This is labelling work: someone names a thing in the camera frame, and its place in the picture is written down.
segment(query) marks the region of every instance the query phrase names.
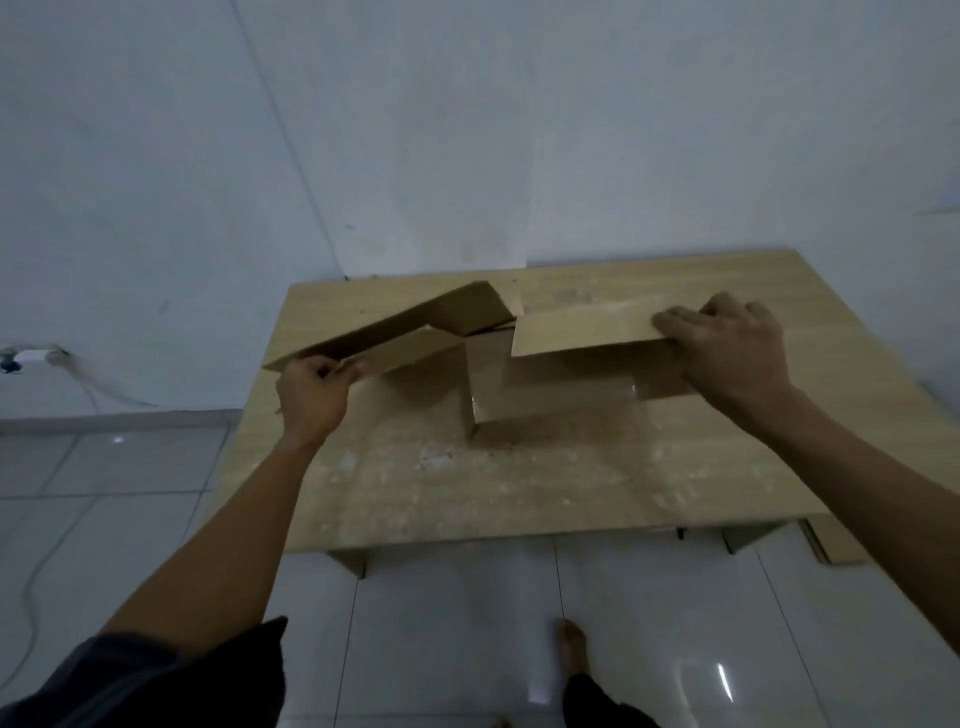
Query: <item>dark sleeve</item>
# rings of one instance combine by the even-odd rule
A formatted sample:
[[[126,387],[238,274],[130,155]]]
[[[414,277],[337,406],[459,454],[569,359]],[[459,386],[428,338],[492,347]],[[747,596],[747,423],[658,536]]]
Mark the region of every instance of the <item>dark sleeve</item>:
[[[0,728],[202,718],[276,725],[285,692],[280,638],[286,624],[283,617],[260,624],[192,662],[138,635],[99,635],[77,647],[35,694],[0,709]]]

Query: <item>table top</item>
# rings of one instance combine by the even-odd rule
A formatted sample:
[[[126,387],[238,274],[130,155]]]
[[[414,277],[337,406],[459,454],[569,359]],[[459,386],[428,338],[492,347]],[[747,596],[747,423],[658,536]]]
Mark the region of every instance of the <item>table top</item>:
[[[699,307],[719,290],[784,326],[791,376],[867,441],[951,489],[952,421],[793,251],[299,283],[263,362],[472,280],[524,313],[631,302]],[[282,430],[277,374],[260,370],[220,470],[219,507]],[[288,550],[337,550],[612,528],[731,525],[826,513],[759,442],[699,396],[486,423],[469,438],[464,348],[353,385],[307,472]]]

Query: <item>table leg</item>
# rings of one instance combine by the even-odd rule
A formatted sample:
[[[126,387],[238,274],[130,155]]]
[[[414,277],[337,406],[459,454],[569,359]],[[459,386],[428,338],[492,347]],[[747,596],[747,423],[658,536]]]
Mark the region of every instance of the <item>table leg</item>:
[[[727,528],[721,528],[724,543],[727,545],[727,551],[736,553],[754,541],[759,541],[768,533],[773,533],[783,525],[783,522],[776,523],[756,523],[754,525],[733,525]]]
[[[362,579],[367,575],[367,550],[365,548],[328,551],[326,555],[358,579]]]

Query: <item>hand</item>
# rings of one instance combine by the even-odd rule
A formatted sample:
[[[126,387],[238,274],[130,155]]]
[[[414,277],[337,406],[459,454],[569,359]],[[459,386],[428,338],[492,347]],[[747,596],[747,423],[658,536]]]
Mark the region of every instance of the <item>hand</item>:
[[[326,356],[307,356],[287,364],[276,381],[283,414],[281,442],[319,448],[347,414],[347,392],[362,373],[359,363],[337,369],[337,362]]]
[[[699,313],[674,306],[653,325],[677,342],[686,380],[738,425],[799,394],[787,373],[783,329],[763,303],[718,293]]]

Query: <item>forearm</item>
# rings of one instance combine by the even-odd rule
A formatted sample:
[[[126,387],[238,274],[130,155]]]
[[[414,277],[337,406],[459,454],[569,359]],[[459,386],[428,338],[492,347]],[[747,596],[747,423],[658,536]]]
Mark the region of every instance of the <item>forearm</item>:
[[[263,619],[316,448],[281,441],[104,626],[202,655]]]
[[[801,478],[960,652],[960,497],[799,394],[746,425]]]

